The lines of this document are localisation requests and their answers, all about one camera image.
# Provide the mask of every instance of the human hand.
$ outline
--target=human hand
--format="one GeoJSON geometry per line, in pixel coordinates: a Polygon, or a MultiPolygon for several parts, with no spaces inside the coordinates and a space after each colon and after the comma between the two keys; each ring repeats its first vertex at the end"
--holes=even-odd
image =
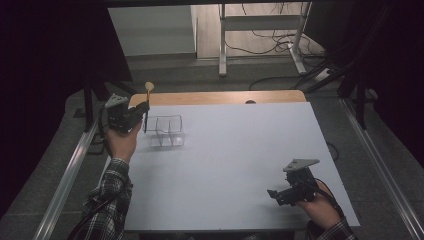
{"type": "MultiPolygon", "coordinates": [[[[320,181],[317,181],[317,184],[321,190],[332,196],[331,191],[325,184],[320,181]]],[[[319,193],[316,193],[315,199],[312,202],[300,201],[296,205],[305,210],[311,220],[324,230],[333,227],[341,221],[336,209],[330,204],[327,198],[319,193]]]]}
{"type": "Polygon", "coordinates": [[[131,156],[134,154],[137,146],[137,133],[141,129],[141,122],[136,124],[127,134],[109,129],[107,131],[107,140],[112,153],[112,157],[120,158],[126,163],[130,163],[131,156]]]}

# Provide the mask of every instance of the aluminum rail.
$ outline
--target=aluminum rail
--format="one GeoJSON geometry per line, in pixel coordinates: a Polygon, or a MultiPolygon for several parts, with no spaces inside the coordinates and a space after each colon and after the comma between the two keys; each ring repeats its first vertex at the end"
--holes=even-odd
{"type": "Polygon", "coordinates": [[[373,163],[377,174],[383,182],[412,239],[424,240],[424,230],[415,210],[412,208],[405,194],[396,183],[395,179],[384,163],[384,159],[381,157],[371,137],[368,135],[368,132],[363,130],[359,123],[356,121],[355,110],[350,103],[350,100],[340,99],[340,102],[347,116],[349,117],[350,123],[359,136],[359,139],[361,140],[366,152],[371,158],[371,162],[373,163]]]}
{"type": "Polygon", "coordinates": [[[52,200],[38,226],[37,232],[35,233],[34,240],[48,240],[56,226],[57,220],[62,212],[63,206],[65,205],[66,199],[68,198],[69,192],[71,191],[72,185],[74,184],[75,178],[84,160],[84,157],[90,147],[91,141],[97,129],[99,116],[96,117],[91,128],[88,132],[83,133],[75,151],[69,161],[68,167],[57,186],[56,192],[53,195],[52,200]]]}

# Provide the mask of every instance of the white table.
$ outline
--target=white table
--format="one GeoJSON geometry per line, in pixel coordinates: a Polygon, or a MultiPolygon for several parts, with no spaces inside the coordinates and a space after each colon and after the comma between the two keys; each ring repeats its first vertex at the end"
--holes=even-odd
{"type": "Polygon", "coordinates": [[[153,148],[139,134],[125,230],[303,229],[306,214],[266,191],[289,188],[282,169],[293,158],[321,161],[312,173],[359,226],[309,103],[152,106],[155,115],[181,115],[185,145],[153,148]]]}

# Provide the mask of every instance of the transparent box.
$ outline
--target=transparent box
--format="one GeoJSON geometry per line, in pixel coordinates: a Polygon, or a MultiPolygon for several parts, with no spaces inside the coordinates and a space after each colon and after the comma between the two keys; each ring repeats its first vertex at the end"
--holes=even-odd
{"type": "Polygon", "coordinates": [[[151,147],[183,146],[185,135],[180,115],[148,117],[147,130],[151,147]]]}

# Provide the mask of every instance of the plaid shirt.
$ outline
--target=plaid shirt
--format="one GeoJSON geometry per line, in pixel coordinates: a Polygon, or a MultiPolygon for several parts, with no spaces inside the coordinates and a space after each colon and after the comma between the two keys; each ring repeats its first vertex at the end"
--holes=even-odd
{"type": "Polygon", "coordinates": [[[309,239],[312,240],[357,240],[358,238],[353,233],[352,229],[344,217],[339,223],[324,231],[314,222],[309,221],[306,227],[309,233],[309,239]]]}
{"type": "Polygon", "coordinates": [[[116,197],[94,215],[81,229],[77,239],[118,240],[124,237],[125,217],[132,195],[128,177],[129,165],[112,159],[100,185],[94,189],[83,205],[83,217],[108,199],[116,197]]]}

